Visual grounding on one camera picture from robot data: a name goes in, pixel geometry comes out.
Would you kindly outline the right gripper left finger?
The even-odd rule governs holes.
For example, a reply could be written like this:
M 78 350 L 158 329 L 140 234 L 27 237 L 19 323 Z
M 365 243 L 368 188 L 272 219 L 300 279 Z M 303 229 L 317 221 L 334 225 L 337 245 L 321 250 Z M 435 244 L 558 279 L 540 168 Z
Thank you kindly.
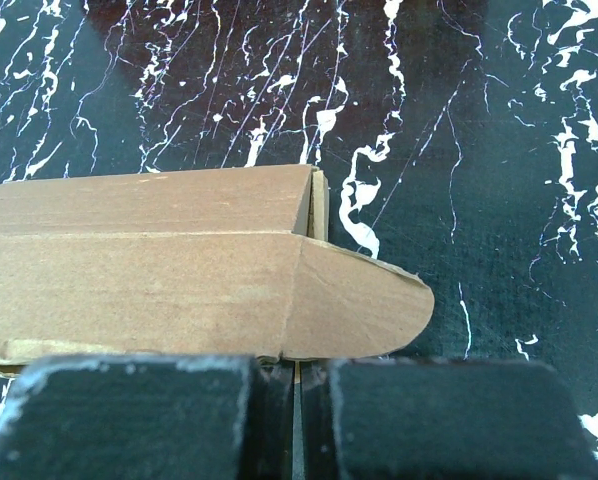
M 286 479 L 293 384 L 250 356 L 46 357 L 7 395 L 0 479 Z

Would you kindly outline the brown cardboard box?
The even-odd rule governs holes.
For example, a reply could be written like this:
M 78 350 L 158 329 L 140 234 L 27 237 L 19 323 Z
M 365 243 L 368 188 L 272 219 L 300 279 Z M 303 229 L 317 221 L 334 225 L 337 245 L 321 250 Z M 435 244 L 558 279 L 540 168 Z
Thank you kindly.
M 0 367 L 54 354 L 388 354 L 432 289 L 328 240 L 310 165 L 0 185 Z

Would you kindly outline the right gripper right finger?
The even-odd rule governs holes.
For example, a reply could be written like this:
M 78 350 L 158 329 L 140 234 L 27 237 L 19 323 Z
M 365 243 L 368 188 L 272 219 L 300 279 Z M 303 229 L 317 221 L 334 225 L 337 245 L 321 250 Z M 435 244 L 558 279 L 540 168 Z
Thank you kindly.
M 598 479 L 566 386 L 518 361 L 301 367 L 310 479 Z

